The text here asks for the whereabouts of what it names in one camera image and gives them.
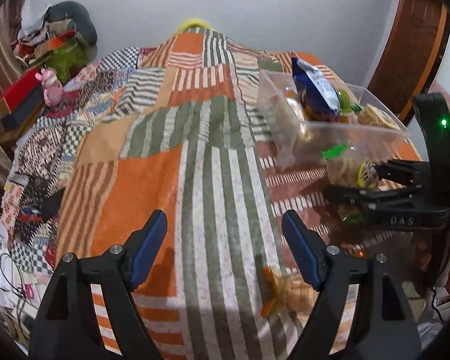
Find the pink toy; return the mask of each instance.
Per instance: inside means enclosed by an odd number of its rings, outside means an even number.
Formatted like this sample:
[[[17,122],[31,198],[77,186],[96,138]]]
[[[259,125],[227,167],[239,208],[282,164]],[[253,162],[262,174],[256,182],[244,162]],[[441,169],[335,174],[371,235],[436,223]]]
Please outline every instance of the pink toy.
[[[62,83],[56,77],[56,71],[54,69],[42,68],[41,73],[35,73],[35,78],[42,83],[45,105],[53,112],[56,112],[62,100]]]

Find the bedsheet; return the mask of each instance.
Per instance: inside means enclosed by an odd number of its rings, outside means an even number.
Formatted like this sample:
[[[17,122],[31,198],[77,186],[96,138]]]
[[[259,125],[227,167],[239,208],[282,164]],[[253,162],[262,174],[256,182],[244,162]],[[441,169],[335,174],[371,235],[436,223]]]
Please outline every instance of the bedsheet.
[[[12,250],[37,250],[40,257],[32,253],[31,260],[49,275],[64,253],[102,254],[161,209],[167,236],[133,296],[163,357],[285,359],[306,320],[286,312],[260,317],[270,298],[263,268],[296,269],[281,237],[283,213],[295,209],[308,228],[351,251],[378,248],[393,236],[354,234],[344,243],[337,237],[347,229],[321,194],[326,169],[277,168],[256,107],[259,69],[290,73],[291,56],[340,80],[312,55],[254,50],[205,28],[84,68],[65,87],[73,111],[39,120],[18,149],[28,154],[12,170],[42,191],[30,201],[66,191],[49,223],[26,231],[8,226]],[[30,158],[38,151],[47,156],[35,164]],[[417,158],[408,143],[397,157]],[[10,218],[31,191],[13,184],[4,200]],[[13,255],[22,261],[28,251]],[[101,289],[93,285],[92,292],[104,344],[119,352]],[[335,350],[346,342],[352,316],[344,314]]]

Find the striped blanket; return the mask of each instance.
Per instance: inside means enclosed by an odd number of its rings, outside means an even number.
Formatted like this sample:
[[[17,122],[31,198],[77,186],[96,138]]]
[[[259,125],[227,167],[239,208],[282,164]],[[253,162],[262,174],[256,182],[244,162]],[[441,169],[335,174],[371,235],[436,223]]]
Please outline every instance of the striped blanket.
[[[343,226],[320,192],[326,170],[280,172],[256,108],[259,69],[290,72],[294,55],[339,80],[311,55],[254,50],[204,28],[121,50],[75,78],[90,85],[109,70],[127,79],[89,93],[114,105],[78,148],[56,258],[102,254],[163,210],[166,238],[133,297],[165,359],[285,359],[303,329],[295,313],[260,317],[270,298],[263,268],[295,266],[282,214],[295,209],[325,239]],[[400,155],[416,158],[408,145]],[[103,341],[119,352],[100,286],[92,292]]]

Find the plastic bin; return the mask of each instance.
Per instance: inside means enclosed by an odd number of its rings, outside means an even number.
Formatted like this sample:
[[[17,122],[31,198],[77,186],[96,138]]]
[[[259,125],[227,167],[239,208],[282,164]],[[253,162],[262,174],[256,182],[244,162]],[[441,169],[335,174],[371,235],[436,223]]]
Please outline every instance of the plastic bin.
[[[301,122],[284,97],[287,86],[295,87],[291,74],[260,71],[257,107],[265,117],[277,146],[279,168],[298,164],[324,164],[322,151],[337,144],[354,147],[364,161],[386,161],[410,136],[398,118],[366,88],[347,84],[358,102],[385,111],[400,127],[400,131],[384,127],[350,125],[331,122]]]

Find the patchwork blanket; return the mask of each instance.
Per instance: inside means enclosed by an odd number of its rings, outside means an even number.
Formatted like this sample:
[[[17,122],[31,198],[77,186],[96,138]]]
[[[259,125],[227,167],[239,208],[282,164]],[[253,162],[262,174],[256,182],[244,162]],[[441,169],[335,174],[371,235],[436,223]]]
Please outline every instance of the patchwork blanket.
[[[286,312],[260,317],[270,298],[263,268],[296,269],[281,236],[283,213],[295,209],[308,228],[351,251],[379,248],[392,236],[354,233],[343,240],[348,230],[321,193],[326,169],[277,168],[256,107],[259,69],[290,73],[292,56],[339,80],[312,55],[254,50],[204,28],[155,49],[114,52],[83,69],[65,88],[74,111],[39,121],[21,149],[28,154],[20,167],[38,178],[44,194],[67,186],[59,218],[20,231],[14,249],[55,261],[69,251],[99,255],[161,209],[167,235],[134,300],[162,356],[285,359],[304,321]],[[49,134],[39,132],[40,123]],[[39,148],[47,152],[43,164],[30,161]],[[417,158],[408,143],[397,157]],[[101,288],[92,292],[103,341],[119,352]],[[351,315],[344,318],[351,323]],[[335,349],[346,339],[337,337]]]

